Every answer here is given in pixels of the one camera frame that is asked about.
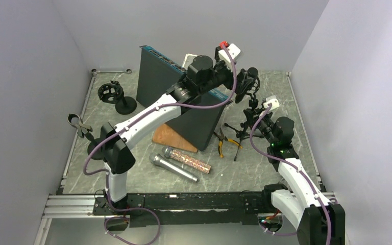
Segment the black tripod shock mount stand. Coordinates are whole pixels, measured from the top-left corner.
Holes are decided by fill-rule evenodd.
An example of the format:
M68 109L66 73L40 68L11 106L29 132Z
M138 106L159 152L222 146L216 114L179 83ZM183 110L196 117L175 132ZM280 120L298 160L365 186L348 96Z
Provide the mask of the black tripod shock mount stand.
M249 108L243 110L246 120L240 124L240 126L242 127L241 130L238 130L230 126L229 124L224 123L225 127L228 127L236 132L236 137L239 139L237 152L234 156L234 161L237 160L238 152L241 147L241 142L250 137L250 134L247 133L247 129L252 125L253 116L256 115L257 112L260 112L260 110L257 109L259 101L256 97L256 93L259 91L259 88L260 80L258 78L258 69L254 67L250 67L248 70L241 69L240 73L237 75L235 103L240 103L245 95L250 96Z

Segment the rhinestone microphone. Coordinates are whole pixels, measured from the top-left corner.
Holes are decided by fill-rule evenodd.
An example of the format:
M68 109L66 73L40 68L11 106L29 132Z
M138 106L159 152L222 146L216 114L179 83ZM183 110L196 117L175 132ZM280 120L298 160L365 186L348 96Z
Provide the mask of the rhinestone microphone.
M162 149L164 155L166 158L171 158L173 160L176 160L184 165L190 166L196 170L199 170L205 174L210 173L211 171L211 166L209 164L206 164L190 155L186 155L171 146L165 146Z

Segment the silver microphone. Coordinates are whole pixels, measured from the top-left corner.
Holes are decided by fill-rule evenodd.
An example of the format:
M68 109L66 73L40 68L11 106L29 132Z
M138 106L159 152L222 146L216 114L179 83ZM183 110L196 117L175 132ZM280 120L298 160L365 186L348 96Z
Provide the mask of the silver microphone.
M186 180L189 180L189 181L192 181L195 183L197 183L199 181L197 176L190 173L189 171L186 171L182 167L179 167L179 166L169 162L164 157L162 157L160 154L151 153L149 156L149 160L155 166L159 166L161 168L164 168L164 169L168 170L169 172L174 173L175 175L180 176Z

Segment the shock mount desk stand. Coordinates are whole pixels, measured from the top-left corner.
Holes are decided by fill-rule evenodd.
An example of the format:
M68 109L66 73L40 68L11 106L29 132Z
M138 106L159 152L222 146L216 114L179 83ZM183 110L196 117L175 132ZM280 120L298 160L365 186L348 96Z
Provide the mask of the shock mount desk stand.
M118 81L111 80L103 84L97 91L99 99L108 104L114 104L118 114L128 115L137 108L136 100L130 96L125 96L124 89Z

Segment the clip desk mic stand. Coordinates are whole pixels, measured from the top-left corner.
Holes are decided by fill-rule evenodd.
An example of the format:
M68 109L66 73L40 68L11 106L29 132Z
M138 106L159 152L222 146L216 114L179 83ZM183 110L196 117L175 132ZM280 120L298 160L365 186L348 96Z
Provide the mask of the clip desk mic stand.
M92 135L92 127L89 125L86 125L82 118L78 114L71 113L67 117L67 122L76 129L77 131L77 136L80 138L86 138L87 140L90 141L88 147L87 147L87 154L89 155L94 148L97 146L99 143L100 139L99 138L94 138Z

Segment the black condenser microphone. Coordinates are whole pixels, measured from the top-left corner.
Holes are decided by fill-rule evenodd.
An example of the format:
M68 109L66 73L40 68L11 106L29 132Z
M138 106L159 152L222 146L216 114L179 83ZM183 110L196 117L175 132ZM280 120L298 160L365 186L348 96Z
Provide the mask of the black condenser microphone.
M240 73L242 74L241 81L245 80L245 79L255 80L255 84L254 84L253 88L250 91L257 92L259 90L259 88L260 88L260 80L258 78L258 69L254 68L254 67L250 67L247 70L242 69L240 71Z

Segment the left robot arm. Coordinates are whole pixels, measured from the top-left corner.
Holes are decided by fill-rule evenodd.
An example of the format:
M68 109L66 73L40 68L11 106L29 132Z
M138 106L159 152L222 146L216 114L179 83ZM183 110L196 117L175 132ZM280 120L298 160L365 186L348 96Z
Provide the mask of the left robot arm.
M254 67L237 71L235 62L230 58L214 63L210 57L200 55L193 59L179 81L152 105L116 126L103 125L102 141L93 151L100 151L105 163L106 208L113 214L129 209L127 172L136 163L131 150L141 139L186 111L214 109L226 104L227 101L211 106L199 104L204 93L220 85L231 90L237 98L242 98L257 77L258 70Z

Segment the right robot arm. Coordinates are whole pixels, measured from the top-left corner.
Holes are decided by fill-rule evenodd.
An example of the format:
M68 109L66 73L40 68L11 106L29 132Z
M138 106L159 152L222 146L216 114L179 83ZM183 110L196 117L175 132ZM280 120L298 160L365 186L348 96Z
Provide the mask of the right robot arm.
M295 122L284 116L272 121L270 110L244 110L250 134L259 130L269 142L263 155L289 185L265 187L262 208L279 210L294 226L299 244L345 244L344 208L326 197L304 170L292 145Z

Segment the wooden board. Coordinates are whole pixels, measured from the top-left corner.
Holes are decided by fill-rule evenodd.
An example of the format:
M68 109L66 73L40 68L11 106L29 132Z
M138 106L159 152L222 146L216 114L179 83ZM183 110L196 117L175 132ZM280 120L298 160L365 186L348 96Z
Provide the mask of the wooden board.
M160 145L171 146L187 152L197 153L198 149L194 147L185 138L179 135L167 124L159 126L153 133L152 142Z

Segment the dark network switch box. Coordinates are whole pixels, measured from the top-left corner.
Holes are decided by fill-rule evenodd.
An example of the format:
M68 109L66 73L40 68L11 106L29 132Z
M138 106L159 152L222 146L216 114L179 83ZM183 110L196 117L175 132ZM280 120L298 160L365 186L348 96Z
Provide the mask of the dark network switch box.
M149 45L141 48L136 100L148 107L178 82L185 69ZM198 150L208 146L226 106L209 110L190 109L166 124Z

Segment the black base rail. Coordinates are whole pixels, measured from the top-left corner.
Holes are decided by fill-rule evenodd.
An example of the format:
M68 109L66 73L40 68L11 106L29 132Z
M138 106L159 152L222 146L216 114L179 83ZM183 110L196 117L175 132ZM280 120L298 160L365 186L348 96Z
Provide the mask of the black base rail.
M281 221L260 192L130 193L126 207L112 208L99 192L88 195L51 195L44 218L108 218L125 216L131 228L150 225L257 224L270 216Z

